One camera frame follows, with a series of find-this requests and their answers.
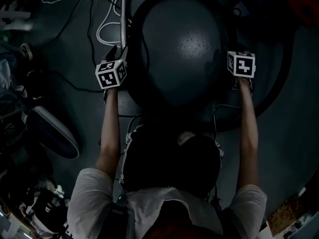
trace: black strap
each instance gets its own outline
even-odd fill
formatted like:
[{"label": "black strap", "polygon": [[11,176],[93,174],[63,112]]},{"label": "black strap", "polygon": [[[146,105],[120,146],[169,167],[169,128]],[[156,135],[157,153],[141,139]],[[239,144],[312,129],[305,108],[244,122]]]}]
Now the black strap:
[{"label": "black strap", "polygon": [[105,218],[98,239],[125,239],[128,217],[127,207],[113,204]]}]

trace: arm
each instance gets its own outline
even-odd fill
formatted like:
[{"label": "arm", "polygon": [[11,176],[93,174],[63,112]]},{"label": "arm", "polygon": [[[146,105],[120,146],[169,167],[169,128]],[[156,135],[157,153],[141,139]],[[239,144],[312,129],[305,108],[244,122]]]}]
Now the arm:
[{"label": "arm", "polygon": [[237,190],[245,185],[258,186],[258,130],[254,105],[247,79],[238,78],[242,96],[242,124],[240,143],[240,165],[237,181]]},{"label": "arm", "polygon": [[118,116],[118,91],[109,89],[101,133],[101,153],[96,168],[108,174],[112,180],[120,158],[120,126]]}]

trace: metal pole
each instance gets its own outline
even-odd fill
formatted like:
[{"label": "metal pole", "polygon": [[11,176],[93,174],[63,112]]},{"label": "metal pole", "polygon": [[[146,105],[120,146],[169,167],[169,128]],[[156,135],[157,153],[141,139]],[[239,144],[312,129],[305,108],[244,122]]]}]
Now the metal pole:
[{"label": "metal pole", "polygon": [[124,50],[126,47],[126,0],[122,0],[122,9],[121,9],[121,49]]}]

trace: floor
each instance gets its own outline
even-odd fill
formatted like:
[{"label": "floor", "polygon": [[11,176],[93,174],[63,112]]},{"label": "floor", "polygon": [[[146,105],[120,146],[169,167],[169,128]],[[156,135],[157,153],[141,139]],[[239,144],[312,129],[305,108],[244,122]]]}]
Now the floor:
[{"label": "floor", "polygon": [[[63,0],[55,4],[40,4],[38,10],[32,15],[33,30],[27,34],[19,35],[14,42],[16,44],[28,42],[35,47],[45,43],[60,31],[76,1]],[[110,50],[110,47],[99,43],[95,38],[95,32],[106,15],[109,3],[105,0],[94,1],[91,35],[95,46],[95,60],[99,62],[103,55]],[[131,1],[130,12],[132,15],[143,1]],[[219,1],[224,5],[233,4],[231,0]],[[91,0],[80,1],[64,33],[55,43],[44,49],[43,67],[59,71],[81,88],[99,89],[94,75],[95,68],[91,62],[91,47],[86,36],[90,2]],[[181,0],[180,4],[170,4],[170,2],[167,2],[165,6],[183,11],[180,7],[184,8],[184,0]],[[192,19],[196,17],[195,9],[187,9],[189,9],[190,15],[188,23],[192,26]],[[171,24],[176,24],[176,26],[179,26],[183,20],[183,17],[174,19],[169,12],[167,17],[172,21]],[[214,22],[209,21],[208,16],[206,17],[211,29],[215,29]],[[205,20],[200,20],[198,16],[194,20],[198,23],[195,27],[198,27],[200,32],[201,27],[205,25]],[[119,18],[112,14],[109,21],[119,21]],[[183,31],[183,33],[187,33],[189,29],[183,29]],[[169,38],[166,38],[167,42],[160,40],[160,38],[152,41],[152,35],[150,32],[147,33],[152,58],[156,56],[157,51],[159,58],[167,55],[167,51],[172,49],[170,45],[178,39],[178,36],[174,37],[174,35],[178,35],[176,31],[170,33],[170,29],[161,29],[160,35],[165,34],[170,35]],[[256,89],[254,100],[258,102],[262,93],[267,93],[277,76],[281,63],[282,45],[270,41],[252,41],[245,34],[238,33],[238,35],[239,39],[256,53],[260,84]],[[102,37],[110,41],[119,40],[119,27],[110,26],[102,32]],[[258,118],[260,186],[268,195],[266,215],[274,211],[288,197],[297,194],[319,164],[316,147],[319,135],[318,38],[319,32],[316,28],[300,27],[298,29],[288,80],[275,102]],[[187,60],[190,61],[191,65],[188,65],[187,69],[189,69],[188,73],[191,77],[194,76],[193,71],[190,71],[192,66],[203,68],[204,64],[200,58],[203,57],[204,61],[212,60],[213,52],[218,49],[218,33],[212,30],[211,35],[203,42],[206,42],[206,46],[199,51],[197,58],[194,58],[197,56],[196,54],[187,54],[187,51],[192,51],[191,46],[186,47],[184,49],[186,53],[181,55],[183,63],[187,63]],[[154,61],[162,65],[169,64],[168,60],[165,63],[156,59]],[[157,85],[166,88],[165,91],[170,94],[180,78],[173,81],[172,79],[176,79],[174,72],[169,72],[165,68],[162,68],[165,73],[172,74],[169,77],[170,81],[168,85],[163,86],[160,81],[157,82]],[[201,73],[203,72],[200,69],[196,71],[198,75]],[[187,81],[185,75],[182,77],[183,80]],[[192,85],[192,89],[196,91],[197,86],[201,84],[202,82],[199,81],[197,85]],[[182,88],[183,82],[179,82],[177,85]],[[54,167],[54,179],[63,186],[66,194],[70,196],[79,171],[86,167],[93,167],[99,155],[98,142],[105,105],[102,94],[77,92],[53,75],[50,79],[50,90],[52,92],[52,105],[55,106],[59,119],[72,130],[81,145],[80,157],[75,160],[67,160],[55,154],[49,154]],[[180,95],[173,96],[173,98],[179,100]],[[139,111],[140,108],[130,95],[126,91],[121,91],[119,93],[119,113],[135,115]],[[130,119],[120,118],[122,148],[129,122]],[[217,181],[218,197],[222,199],[221,205],[224,208],[229,205],[235,194],[239,167],[238,130],[219,133],[217,140],[225,152]]]}]

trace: sneaker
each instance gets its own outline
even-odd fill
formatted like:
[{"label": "sneaker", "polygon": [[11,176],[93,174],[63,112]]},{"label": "sneaker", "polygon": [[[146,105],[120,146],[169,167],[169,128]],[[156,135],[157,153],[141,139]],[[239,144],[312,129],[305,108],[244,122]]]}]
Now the sneaker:
[{"label": "sneaker", "polygon": [[23,43],[20,46],[20,52],[23,55],[23,57],[28,61],[31,61],[33,59],[33,54],[30,50],[30,46],[27,43]]}]

